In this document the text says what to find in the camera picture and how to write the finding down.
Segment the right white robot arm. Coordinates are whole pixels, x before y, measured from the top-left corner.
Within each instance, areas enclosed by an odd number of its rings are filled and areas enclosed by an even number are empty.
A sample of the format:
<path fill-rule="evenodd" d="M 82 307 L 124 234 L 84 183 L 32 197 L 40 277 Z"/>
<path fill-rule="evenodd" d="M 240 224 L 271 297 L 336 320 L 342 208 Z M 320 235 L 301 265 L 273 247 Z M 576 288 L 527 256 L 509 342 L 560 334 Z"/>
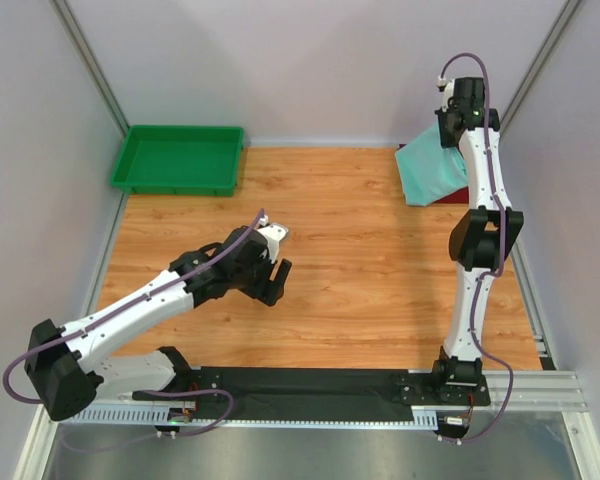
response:
<path fill-rule="evenodd" d="M 441 145 L 455 148 L 466 164 L 469 186 L 467 212 L 449 239 L 449 256 L 456 263 L 457 286 L 450 331 L 434 363 L 432 395 L 450 404 L 476 388 L 482 378 L 481 345 L 488 298 L 494 279 L 501 276 L 506 259 L 524 224 L 506 193 L 499 158 L 497 112 L 489 126 L 477 107 L 436 111 Z"/>

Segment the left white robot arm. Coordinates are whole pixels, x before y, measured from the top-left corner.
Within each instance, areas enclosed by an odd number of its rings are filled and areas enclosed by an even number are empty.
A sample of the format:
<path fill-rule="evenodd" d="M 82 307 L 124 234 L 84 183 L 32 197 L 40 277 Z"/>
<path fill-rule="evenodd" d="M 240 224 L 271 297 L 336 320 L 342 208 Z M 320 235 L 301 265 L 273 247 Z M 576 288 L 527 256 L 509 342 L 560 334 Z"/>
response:
<path fill-rule="evenodd" d="M 50 319 L 36 325 L 24 370 L 50 419 L 69 419 L 96 399 L 122 393 L 158 391 L 168 401 L 183 399 L 191 378 L 174 349 L 118 359 L 111 353 L 231 290 L 275 305 L 291 269 L 278 257 L 288 234 L 278 223 L 239 227 L 224 242 L 183 253 L 148 284 L 96 313 L 62 326 Z"/>

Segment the teal t shirt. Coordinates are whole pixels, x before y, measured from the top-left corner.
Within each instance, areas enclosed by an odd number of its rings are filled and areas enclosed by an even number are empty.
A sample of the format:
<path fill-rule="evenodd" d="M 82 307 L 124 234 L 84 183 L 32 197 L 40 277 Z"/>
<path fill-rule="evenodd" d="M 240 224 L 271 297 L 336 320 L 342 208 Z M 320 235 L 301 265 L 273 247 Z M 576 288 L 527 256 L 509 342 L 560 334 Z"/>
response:
<path fill-rule="evenodd" d="M 429 206 L 437 199 L 468 188 L 464 160 L 456 148 L 441 147 L 436 124 L 401 145 L 395 159 L 409 206 Z"/>

